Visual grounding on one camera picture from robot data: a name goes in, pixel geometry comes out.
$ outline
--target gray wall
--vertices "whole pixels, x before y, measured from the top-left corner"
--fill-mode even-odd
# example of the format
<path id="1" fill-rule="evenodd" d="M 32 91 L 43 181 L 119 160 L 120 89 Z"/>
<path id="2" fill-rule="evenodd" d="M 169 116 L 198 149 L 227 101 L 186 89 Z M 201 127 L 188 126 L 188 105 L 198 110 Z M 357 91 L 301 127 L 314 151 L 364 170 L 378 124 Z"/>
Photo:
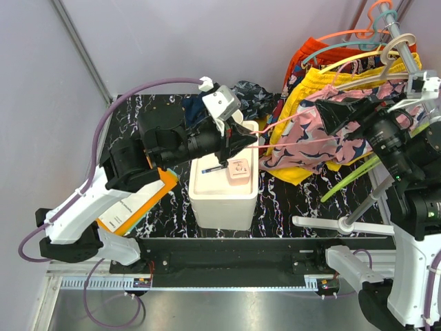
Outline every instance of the gray wall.
<path id="1" fill-rule="evenodd" d="M 146 81 L 186 76 L 209 76 L 229 86 L 246 79 L 280 92 L 293 53 L 309 36 L 346 30 L 359 1 L 63 2 L 115 94 Z M 154 91 L 196 90 L 179 85 Z"/>
<path id="2" fill-rule="evenodd" d="M 17 247 L 34 211 L 83 181 L 104 104 L 48 0 L 2 1 L 0 45 L 0 330 L 22 331 L 46 265 L 20 260 Z M 39 255 L 37 240 L 26 252 Z"/>
<path id="3" fill-rule="evenodd" d="M 434 69 L 438 76 L 441 76 L 440 13 L 441 1 L 414 1 L 401 24 L 403 32 L 416 36 L 423 69 Z"/>

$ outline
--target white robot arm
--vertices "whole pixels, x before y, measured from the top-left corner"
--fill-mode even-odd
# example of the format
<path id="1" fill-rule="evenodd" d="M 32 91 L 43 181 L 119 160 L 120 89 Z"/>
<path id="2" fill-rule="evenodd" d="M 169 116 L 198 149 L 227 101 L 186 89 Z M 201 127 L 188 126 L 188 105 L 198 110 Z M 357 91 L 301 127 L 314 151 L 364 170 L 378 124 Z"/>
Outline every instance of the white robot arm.
<path id="1" fill-rule="evenodd" d="M 257 140 L 255 134 L 232 118 L 240 108 L 236 95 L 226 86 L 206 87 L 200 86 L 211 92 L 203 97 L 207 114 L 196 127 L 186 127 L 184 112 L 178 105 L 162 110 L 160 117 L 151 112 L 140 114 L 140 135 L 112 146 L 109 157 L 96 167 L 92 185 L 85 192 L 83 184 L 59 207 L 37 211 L 37 226 L 44 226 L 46 233 L 40 242 L 41 256 L 69 263 L 97 256 L 123 265 L 133 264 L 142 255 L 136 240 L 107 232 L 95 220 L 117 201 L 146 185 L 156 190 L 158 168 L 166 170 L 211 153 L 225 165 Z"/>

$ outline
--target white foam box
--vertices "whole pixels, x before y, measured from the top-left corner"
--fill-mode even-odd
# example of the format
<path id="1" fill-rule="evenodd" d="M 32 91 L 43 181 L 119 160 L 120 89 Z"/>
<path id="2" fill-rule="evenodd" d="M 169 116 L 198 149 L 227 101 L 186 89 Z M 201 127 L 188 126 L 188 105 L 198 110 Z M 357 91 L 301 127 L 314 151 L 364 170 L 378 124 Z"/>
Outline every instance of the white foam box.
<path id="1" fill-rule="evenodd" d="M 258 130 L 255 121 L 242 125 Z M 214 154 L 192 161 L 189 180 L 189 198 L 196 221 L 201 228 L 248 230 L 256 208 L 258 195 L 258 148 L 245 148 L 234 159 L 248 160 L 251 178 L 245 185 L 232 186 L 228 182 L 228 169 L 203 174 L 202 171 L 219 166 Z"/>

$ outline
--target black marble table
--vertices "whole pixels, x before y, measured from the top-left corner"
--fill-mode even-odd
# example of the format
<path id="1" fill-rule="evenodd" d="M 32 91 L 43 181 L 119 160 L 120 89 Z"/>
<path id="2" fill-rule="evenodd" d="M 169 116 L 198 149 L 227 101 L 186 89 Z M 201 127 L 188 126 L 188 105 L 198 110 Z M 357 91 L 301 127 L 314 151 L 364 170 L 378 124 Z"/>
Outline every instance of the black marble table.
<path id="1" fill-rule="evenodd" d="M 115 141 L 128 138 L 137 129 L 136 118 L 140 112 L 155 111 L 180 103 L 190 95 L 137 95 L 127 100 L 114 114 L 105 138 L 104 149 Z M 320 175 L 310 176 L 300 185 L 294 186 L 274 178 L 267 172 L 259 174 L 259 195 L 250 231 L 206 230 L 197 226 L 189 202 L 189 162 L 176 166 L 178 185 L 161 199 L 139 222 L 136 236 L 148 237 L 336 237 L 333 230 L 297 228 L 292 216 L 337 219 L 348 215 L 372 191 L 367 175 L 362 176 L 344 190 L 335 194 L 326 203 L 320 198 L 342 178 L 350 174 L 361 163 L 343 166 L 339 172 L 326 170 Z M 370 208 L 359 221 L 382 223 L 377 205 Z"/>

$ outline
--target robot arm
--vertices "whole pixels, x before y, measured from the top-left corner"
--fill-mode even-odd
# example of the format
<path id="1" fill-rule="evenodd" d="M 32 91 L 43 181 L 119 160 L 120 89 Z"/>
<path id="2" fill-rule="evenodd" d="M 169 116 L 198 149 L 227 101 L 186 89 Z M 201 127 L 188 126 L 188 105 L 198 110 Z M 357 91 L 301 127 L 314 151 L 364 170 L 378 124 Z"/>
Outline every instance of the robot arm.
<path id="1" fill-rule="evenodd" d="M 257 140 L 255 134 L 233 120 L 233 113 L 240 108 L 233 92 L 226 86 L 215 86 L 210 92 L 203 97 L 206 117 L 195 128 L 186 127 L 180 106 L 141 114 L 139 136 L 112 146 L 105 161 L 96 167 L 88 190 L 76 190 L 54 210 L 38 210 L 37 226 L 46 226 L 46 237 L 40 241 L 41 256 L 69 263 L 93 256 L 123 265 L 138 261 L 142 252 L 135 239 L 107 232 L 95 220 L 145 185 L 156 193 L 158 168 L 166 170 L 211 153 L 226 165 L 229 158 Z M 78 194 L 74 205 L 51 223 L 51 217 Z"/>
<path id="2" fill-rule="evenodd" d="M 431 266 L 441 251 L 441 122 L 432 121 L 411 137 L 396 120 L 409 116 L 404 107 L 437 99 L 440 83 L 432 72 L 417 72 L 406 93 L 391 99 L 316 102 L 328 134 L 356 121 L 360 127 L 345 138 L 366 139 L 395 179 L 387 190 L 396 240 L 394 279 L 372 272 L 344 246 L 326 251 L 329 267 L 357 290 L 364 315 L 381 330 L 413 330 L 440 319 L 440 280 L 428 279 L 431 272 L 439 275 Z"/>

